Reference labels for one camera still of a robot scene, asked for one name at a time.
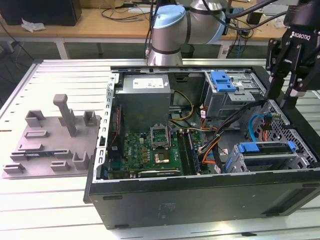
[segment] black speaker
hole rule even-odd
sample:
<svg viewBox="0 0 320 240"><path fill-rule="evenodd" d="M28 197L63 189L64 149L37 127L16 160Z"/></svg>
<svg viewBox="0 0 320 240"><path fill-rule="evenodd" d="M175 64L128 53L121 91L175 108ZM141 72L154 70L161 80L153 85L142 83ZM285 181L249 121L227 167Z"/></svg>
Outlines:
<svg viewBox="0 0 320 240"><path fill-rule="evenodd" d="M20 25L23 18L31 23L74 26L82 9L80 0L0 0L0 12L8 25Z"/></svg>

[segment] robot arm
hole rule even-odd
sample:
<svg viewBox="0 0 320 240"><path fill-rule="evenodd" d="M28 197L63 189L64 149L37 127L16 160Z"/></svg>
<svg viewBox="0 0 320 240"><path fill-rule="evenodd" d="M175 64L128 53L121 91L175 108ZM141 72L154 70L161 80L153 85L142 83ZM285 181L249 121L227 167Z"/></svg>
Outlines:
<svg viewBox="0 0 320 240"><path fill-rule="evenodd" d="M243 12L227 14L227 17L238 18L276 1L264 0ZM182 65L182 44L213 44L217 41L226 25L219 2L194 0L188 12L182 6L160 7L155 16L152 47L146 54L147 64ZM283 108L294 107L306 91L320 89L319 13L320 0L299 0L297 5L289 6L286 13L284 23L288 30L282 40L269 41L266 69L270 70L271 77L267 99L276 100L280 96L284 78L291 72L289 87L281 102Z"/></svg>
<svg viewBox="0 0 320 240"><path fill-rule="evenodd" d="M211 11L222 21L220 0L207 0ZM207 11L202 0L194 0L190 11L183 6L161 6L152 30L152 46L147 50L149 66L182 65L182 44L213 44L223 34L225 27Z"/></svg>

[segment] open computer tower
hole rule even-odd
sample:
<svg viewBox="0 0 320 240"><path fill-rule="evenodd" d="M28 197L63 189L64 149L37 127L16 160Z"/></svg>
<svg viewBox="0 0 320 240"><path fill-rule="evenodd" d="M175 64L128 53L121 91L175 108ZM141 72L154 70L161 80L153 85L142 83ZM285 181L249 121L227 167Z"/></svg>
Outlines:
<svg viewBox="0 0 320 240"><path fill-rule="evenodd" d="M320 137L265 100L263 67L111 72L84 196L107 229L287 216L320 193Z"/></svg>

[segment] table leg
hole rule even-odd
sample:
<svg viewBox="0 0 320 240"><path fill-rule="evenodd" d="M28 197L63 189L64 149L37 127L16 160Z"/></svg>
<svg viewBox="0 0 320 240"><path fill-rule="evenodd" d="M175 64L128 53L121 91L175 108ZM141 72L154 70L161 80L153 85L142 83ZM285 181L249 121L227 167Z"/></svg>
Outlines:
<svg viewBox="0 0 320 240"><path fill-rule="evenodd" d="M230 49L229 44L222 44L220 47L218 59L226 59L228 56L229 49Z"/></svg>
<svg viewBox="0 0 320 240"><path fill-rule="evenodd" d="M104 54L104 48L102 46L101 42L97 42L96 46L98 47L98 53L99 54Z"/></svg>
<svg viewBox="0 0 320 240"><path fill-rule="evenodd" d="M69 53L66 49L65 42L63 40L58 40L55 42L58 48L61 59L70 59Z"/></svg>
<svg viewBox="0 0 320 240"><path fill-rule="evenodd" d="M10 41L0 41L0 44L8 53L13 53L15 51L11 46Z"/></svg>

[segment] slotted metal worktable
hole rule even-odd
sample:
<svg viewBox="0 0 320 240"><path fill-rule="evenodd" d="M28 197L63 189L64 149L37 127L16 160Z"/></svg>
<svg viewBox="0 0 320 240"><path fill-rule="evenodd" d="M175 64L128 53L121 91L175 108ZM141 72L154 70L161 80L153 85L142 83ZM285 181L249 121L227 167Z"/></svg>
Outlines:
<svg viewBox="0 0 320 240"><path fill-rule="evenodd" d="M263 66L263 59L185 60L187 65ZM0 110L0 163L10 162L25 129L28 110L58 116L54 94L67 94L68 106L76 116L84 110L104 108L110 66L143 66L143 60L45 60L33 64ZM297 108L320 133L320 99L308 92ZM0 239L233 239L241 233L250 240L320 239L320 196L290 216L106 230L92 204L84 204L86 177L0 179Z"/></svg>

